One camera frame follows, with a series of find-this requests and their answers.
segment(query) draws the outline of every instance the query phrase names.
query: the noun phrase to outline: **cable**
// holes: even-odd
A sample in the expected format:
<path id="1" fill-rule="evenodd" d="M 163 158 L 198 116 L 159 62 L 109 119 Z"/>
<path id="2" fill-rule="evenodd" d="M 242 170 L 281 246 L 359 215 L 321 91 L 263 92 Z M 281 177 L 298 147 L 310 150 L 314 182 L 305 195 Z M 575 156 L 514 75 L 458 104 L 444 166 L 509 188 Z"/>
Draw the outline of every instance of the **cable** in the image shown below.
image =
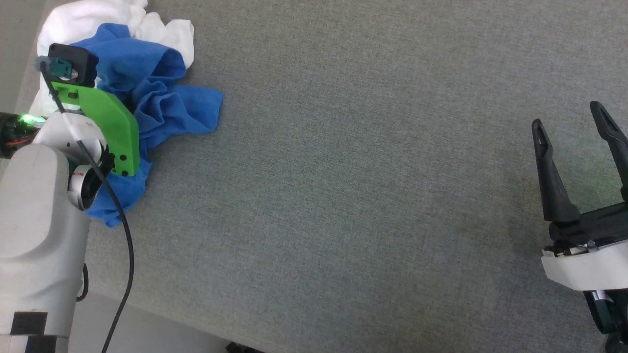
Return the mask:
<path id="1" fill-rule="evenodd" d="M 59 109 L 59 111 L 62 114 L 64 114 L 65 108 L 63 107 L 63 104 L 61 104 L 61 100 L 59 99 L 59 93 L 52 86 L 52 82 L 50 81 L 50 78 L 48 76 L 48 71 L 47 71 L 48 68 L 45 62 L 40 63 L 40 70 L 41 70 L 43 79 L 46 82 L 46 86 L 48 87 L 48 90 L 50 91 L 50 95 L 52 96 L 52 99 L 57 104 L 57 108 Z M 104 174 L 100 170 L 100 167 L 98 166 L 96 161 L 94 161 L 92 156 L 89 154 L 89 151 L 83 144 L 83 141 L 77 141 L 77 145 L 81 149 L 81 151 L 83 152 L 87 160 L 89 161 L 89 164 L 92 166 L 92 169 L 94 169 L 94 172 L 96 173 L 98 178 L 102 181 L 102 184 L 105 186 L 105 188 L 109 192 L 109 195 L 111 196 L 111 199 L 116 205 L 116 210 L 118 211 L 118 213 L 120 213 L 120 220 L 122 221 L 122 226 L 124 227 L 124 234 L 126 235 L 126 242 L 129 248 L 129 279 L 127 280 L 126 290 L 124 291 L 124 295 L 122 296 L 122 300 L 120 301 L 120 306 L 118 307 L 116 316 L 114 317 L 114 320 L 111 323 L 111 328 L 109 329 L 109 333 L 107 334 L 107 339 L 105 340 L 105 344 L 102 346 L 102 353 L 106 353 L 107 349 L 109 348 L 109 343 L 111 342 L 111 338 L 114 335 L 114 331 L 116 330 L 116 326 L 117 326 L 118 320 L 120 319 L 120 315 L 122 314 L 122 310 L 124 309 L 126 301 L 129 298 L 129 294 L 131 294 L 131 287 L 133 285 L 133 274 L 135 272 L 135 254 L 133 251 L 133 240 L 131 239 L 131 229 L 129 228 L 129 223 L 126 220 L 124 209 L 122 208 L 122 205 L 120 204 L 120 201 L 118 200 L 116 196 L 116 193 L 114 193 L 113 189 L 111 188 L 111 185 L 109 185 L 107 178 L 104 176 Z"/>
<path id="2" fill-rule="evenodd" d="M 87 298 L 89 292 L 89 273 L 87 272 L 87 264 L 83 264 L 83 293 L 77 297 L 77 303 Z"/>

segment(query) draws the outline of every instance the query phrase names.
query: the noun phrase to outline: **cloth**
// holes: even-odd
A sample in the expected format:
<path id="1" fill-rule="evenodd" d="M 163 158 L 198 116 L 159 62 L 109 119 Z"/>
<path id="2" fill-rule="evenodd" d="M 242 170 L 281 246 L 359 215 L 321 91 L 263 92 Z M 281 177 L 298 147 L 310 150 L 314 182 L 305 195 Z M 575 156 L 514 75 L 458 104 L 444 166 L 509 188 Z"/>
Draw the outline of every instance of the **cloth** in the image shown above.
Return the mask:
<path id="1" fill-rule="evenodd" d="M 167 46 L 131 38 L 127 26 L 102 24 L 96 34 L 74 43 L 99 57 L 99 89 L 133 103 L 139 126 L 141 162 L 134 176 L 109 174 L 107 181 L 124 210 L 146 190 L 151 168 L 148 150 L 172 134 L 208 133 L 218 124 L 222 94 L 212 89 L 175 85 L 185 75 L 183 57 Z M 100 192 L 87 214 L 109 227 L 120 223 L 107 192 Z"/>
<path id="2" fill-rule="evenodd" d="M 37 55 L 48 55 L 52 43 L 74 43 L 94 36 L 103 23 L 116 23 L 126 25 L 135 39 L 159 43 L 179 51 L 185 67 L 189 68 L 194 62 L 194 26 L 185 19 L 174 19 L 164 25 L 159 14 L 146 14 L 144 8 L 147 5 L 148 0 L 81 0 L 61 5 L 52 10 L 41 27 Z M 40 90 L 29 113 L 48 116 L 56 109 L 46 83 L 40 77 Z"/>

